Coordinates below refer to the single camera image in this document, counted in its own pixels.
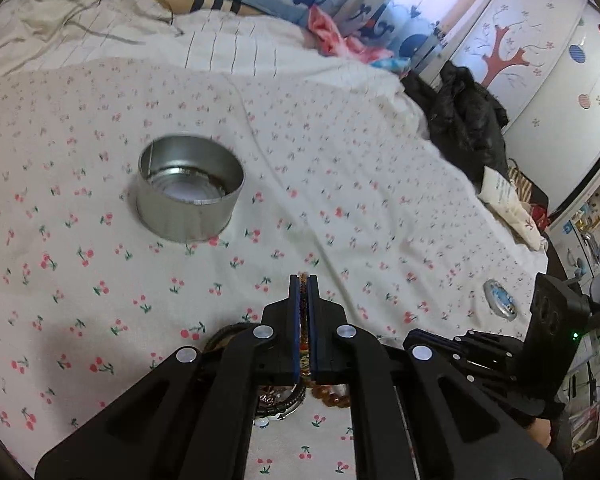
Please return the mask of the cream printed cloth bag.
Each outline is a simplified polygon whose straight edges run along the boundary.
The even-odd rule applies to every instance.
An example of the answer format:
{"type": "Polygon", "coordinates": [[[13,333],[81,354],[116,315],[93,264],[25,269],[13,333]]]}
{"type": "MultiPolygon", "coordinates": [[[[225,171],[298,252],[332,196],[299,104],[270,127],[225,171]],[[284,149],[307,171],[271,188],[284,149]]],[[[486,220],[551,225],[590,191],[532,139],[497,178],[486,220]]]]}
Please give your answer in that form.
{"type": "Polygon", "coordinates": [[[515,188],[499,172],[484,167],[478,199],[498,216],[531,250],[546,251],[542,237],[531,214],[522,206],[515,188]]]}

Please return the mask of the cherry print bed sheet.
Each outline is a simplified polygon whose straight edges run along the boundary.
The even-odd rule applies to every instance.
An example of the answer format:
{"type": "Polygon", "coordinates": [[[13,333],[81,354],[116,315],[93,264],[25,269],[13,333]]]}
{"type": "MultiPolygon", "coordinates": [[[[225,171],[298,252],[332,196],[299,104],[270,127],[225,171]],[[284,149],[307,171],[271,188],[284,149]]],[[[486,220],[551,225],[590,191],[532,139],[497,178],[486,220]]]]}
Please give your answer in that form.
{"type": "Polygon", "coordinates": [[[413,328],[524,336],[545,267],[426,139],[400,84],[123,58],[0,77],[0,439],[26,471],[176,348],[259,321],[292,274],[400,344],[413,328]],[[206,242],[137,219],[140,153],[176,132],[245,169],[206,242]],[[513,321],[491,311],[487,280],[514,298],[513,321]]]}

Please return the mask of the round silver metal tin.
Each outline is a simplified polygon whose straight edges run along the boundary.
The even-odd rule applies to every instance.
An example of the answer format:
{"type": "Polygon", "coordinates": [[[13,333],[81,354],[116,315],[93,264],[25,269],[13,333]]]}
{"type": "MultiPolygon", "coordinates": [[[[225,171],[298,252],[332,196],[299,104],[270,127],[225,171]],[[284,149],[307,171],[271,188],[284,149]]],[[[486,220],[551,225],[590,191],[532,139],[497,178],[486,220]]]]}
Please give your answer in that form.
{"type": "Polygon", "coordinates": [[[138,218],[171,242],[210,240],[230,223],[245,180],[242,163],[222,144],[192,134],[162,136],[138,159],[138,218]]]}

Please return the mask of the black jacket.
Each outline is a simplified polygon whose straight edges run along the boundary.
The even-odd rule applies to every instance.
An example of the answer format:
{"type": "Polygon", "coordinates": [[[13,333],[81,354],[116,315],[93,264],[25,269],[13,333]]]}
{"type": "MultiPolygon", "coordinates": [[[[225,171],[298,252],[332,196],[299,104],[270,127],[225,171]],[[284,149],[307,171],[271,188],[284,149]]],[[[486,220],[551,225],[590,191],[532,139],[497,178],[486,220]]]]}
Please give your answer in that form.
{"type": "Polygon", "coordinates": [[[486,168],[507,178],[504,106],[464,66],[448,61],[440,78],[437,89],[413,73],[402,79],[404,93],[426,116],[430,141],[475,185],[482,185],[486,168]]]}

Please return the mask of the white wardrobe with tree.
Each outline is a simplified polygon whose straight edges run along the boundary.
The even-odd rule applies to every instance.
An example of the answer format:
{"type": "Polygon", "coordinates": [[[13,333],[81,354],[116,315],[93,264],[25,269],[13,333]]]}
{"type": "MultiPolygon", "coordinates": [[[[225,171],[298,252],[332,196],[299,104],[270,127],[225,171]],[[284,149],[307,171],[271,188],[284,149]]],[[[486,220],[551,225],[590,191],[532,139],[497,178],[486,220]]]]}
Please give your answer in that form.
{"type": "Polygon", "coordinates": [[[491,0],[452,61],[500,102],[506,154],[569,205],[600,162],[600,12],[588,0],[491,0]]]}

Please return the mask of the pink crumpled cloth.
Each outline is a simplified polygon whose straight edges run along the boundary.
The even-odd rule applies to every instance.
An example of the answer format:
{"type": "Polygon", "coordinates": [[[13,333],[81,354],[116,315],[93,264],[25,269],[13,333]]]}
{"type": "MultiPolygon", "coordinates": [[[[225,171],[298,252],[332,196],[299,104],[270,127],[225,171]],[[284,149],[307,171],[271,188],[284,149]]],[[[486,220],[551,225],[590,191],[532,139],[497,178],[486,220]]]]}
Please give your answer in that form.
{"type": "Polygon", "coordinates": [[[317,42],[318,50],[325,56],[350,58],[365,64],[393,57],[387,49],[366,46],[355,36],[342,36],[332,17],[318,6],[309,8],[308,29],[317,42]]]}

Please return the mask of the striped tan pillow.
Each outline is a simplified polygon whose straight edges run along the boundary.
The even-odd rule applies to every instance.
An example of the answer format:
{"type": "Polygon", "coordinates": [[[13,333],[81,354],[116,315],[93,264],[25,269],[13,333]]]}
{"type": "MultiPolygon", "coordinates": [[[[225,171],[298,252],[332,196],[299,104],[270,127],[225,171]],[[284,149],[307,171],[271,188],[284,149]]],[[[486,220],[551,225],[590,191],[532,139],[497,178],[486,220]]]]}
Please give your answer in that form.
{"type": "Polygon", "coordinates": [[[157,0],[174,14],[191,14],[201,10],[218,10],[241,16],[265,15],[265,12],[242,0],[157,0]]]}

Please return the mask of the white striped duvet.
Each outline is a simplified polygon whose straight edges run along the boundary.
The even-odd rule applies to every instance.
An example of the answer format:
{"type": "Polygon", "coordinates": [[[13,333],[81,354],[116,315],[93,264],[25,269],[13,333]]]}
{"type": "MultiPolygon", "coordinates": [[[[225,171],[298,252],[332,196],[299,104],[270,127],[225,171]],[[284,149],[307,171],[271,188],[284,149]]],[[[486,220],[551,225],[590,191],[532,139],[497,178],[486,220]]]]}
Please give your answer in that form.
{"type": "Polygon", "coordinates": [[[196,72],[312,80],[380,93],[398,77],[326,58],[305,29],[266,15],[174,14],[157,0],[3,0],[0,77],[102,58],[143,58],[196,72]]]}

